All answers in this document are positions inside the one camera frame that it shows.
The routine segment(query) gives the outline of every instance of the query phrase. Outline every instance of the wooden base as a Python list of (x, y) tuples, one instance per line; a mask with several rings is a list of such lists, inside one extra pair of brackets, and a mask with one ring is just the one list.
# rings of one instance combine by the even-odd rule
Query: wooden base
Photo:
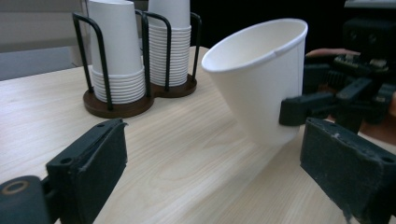
[(186, 83), (180, 86), (170, 87), (169, 91), (166, 91), (165, 87), (163, 86), (158, 86), (151, 83), (151, 96), (145, 95), (140, 100), (137, 100), (130, 104), (113, 104), (112, 110), (108, 110), (107, 103), (98, 100), (94, 92), (86, 91), (83, 95), (83, 101), (85, 108), (88, 110), (88, 112), (97, 117), (105, 119), (125, 119), (136, 116), (150, 109), (154, 103), (155, 97), (179, 98), (187, 96), (195, 91), (196, 85), (197, 81), (193, 80), (191, 75), (188, 75)]

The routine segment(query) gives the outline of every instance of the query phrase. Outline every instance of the white paper cup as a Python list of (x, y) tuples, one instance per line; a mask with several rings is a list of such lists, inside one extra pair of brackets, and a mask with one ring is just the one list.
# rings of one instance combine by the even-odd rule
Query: white paper cup
[[(148, 11), (164, 16), (172, 28), (187, 28), (191, 25), (190, 0), (149, 0)], [(150, 24), (166, 27), (163, 21), (148, 17)]]
[[(90, 18), (100, 27), (109, 74), (132, 74), (142, 69), (134, 2), (90, 0)], [(92, 67), (103, 73), (96, 32), (91, 30)]]
[(256, 143), (281, 146), (299, 127), (278, 123), (281, 101), (301, 95), (308, 26), (279, 19), (230, 35), (202, 59), (241, 127)]

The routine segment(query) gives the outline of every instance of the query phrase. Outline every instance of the wooden table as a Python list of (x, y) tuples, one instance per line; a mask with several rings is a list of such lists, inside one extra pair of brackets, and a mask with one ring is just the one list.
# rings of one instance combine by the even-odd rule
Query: wooden table
[[(255, 145), (200, 66), (197, 81), (124, 119), (127, 167), (95, 223), (346, 223), (300, 167), (304, 126), (283, 147)], [(0, 183), (44, 178), (50, 159), (106, 120), (87, 112), (86, 90), (82, 67), (0, 82)]]

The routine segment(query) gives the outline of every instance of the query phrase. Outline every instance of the cup dispenser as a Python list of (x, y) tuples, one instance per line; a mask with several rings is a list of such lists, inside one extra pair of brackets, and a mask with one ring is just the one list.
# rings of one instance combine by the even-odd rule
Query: cup dispenser
[[(192, 73), (187, 74), (187, 81), (179, 86), (169, 86), (169, 68), (170, 68), (170, 52), (171, 52), (171, 32), (172, 27), (168, 19), (159, 14), (142, 11), (139, 9), (135, 10), (135, 14), (141, 17), (142, 22), (142, 49), (143, 49), (143, 65), (145, 67), (145, 82), (146, 82), (146, 92), (145, 95), (134, 102), (129, 104), (113, 104), (111, 98), (111, 86), (108, 77), (108, 69), (106, 64), (106, 51), (105, 51), (105, 43), (103, 39), (102, 31), (99, 25), (91, 18), (79, 15), (77, 13), (73, 13), (73, 22), (76, 29), (76, 35), (78, 39), (78, 47), (80, 51), (80, 56), (82, 60), (82, 64), (84, 67), (85, 78), (87, 81), (88, 89), (85, 91), (83, 95), (84, 106), (88, 112), (91, 114), (106, 118), (106, 119), (115, 119), (115, 118), (129, 118), (141, 114), (148, 109), (154, 103), (154, 99), (156, 97), (162, 98), (179, 98), (192, 94), (197, 85), (196, 76), (196, 68), (198, 62), (199, 48), (200, 48), (200, 39), (201, 39), (201, 28), (202, 21), (199, 15), (191, 12), (191, 18), (195, 20), (195, 25), (192, 26), (196, 29), (196, 41), (195, 41), (195, 53), (193, 60), (193, 68)], [(167, 39), (166, 39), (166, 64), (165, 64), (165, 84), (164, 86), (159, 86), (151, 83), (150, 81), (150, 62), (149, 62), (149, 19), (148, 17), (163, 21), (166, 25), (167, 29)], [(100, 52), (100, 59), (102, 62), (102, 70), (104, 75), (105, 89), (106, 89), (106, 102), (100, 101), (96, 98), (94, 94), (94, 87), (92, 86), (89, 67), (87, 64), (87, 56), (84, 48), (82, 33), (80, 30), (80, 23), (86, 22), (88, 23), (92, 29), (94, 30), (97, 40), (98, 40), (98, 48)]]

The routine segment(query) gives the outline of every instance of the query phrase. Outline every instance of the stacked paper cup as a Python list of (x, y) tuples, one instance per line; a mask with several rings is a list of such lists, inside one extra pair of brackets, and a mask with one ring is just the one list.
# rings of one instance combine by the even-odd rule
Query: stacked paper cup
[[(179, 86), (187, 81), (191, 41), (190, 0), (149, 0), (148, 11), (165, 17), (171, 24), (171, 52), (169, 86)], [(148, 44), (150, 79), (164, 86), (166, 76), (166, 24), (148, 18)]]
[[(113, 104), (129, 104), (145, 94), (134, 3), (126, 0), (90, 0), (90, 18), (100, 27)], [(102, 62), (95, 31), (91, 30), (92, 84), (97, 99), (106, 102)]]

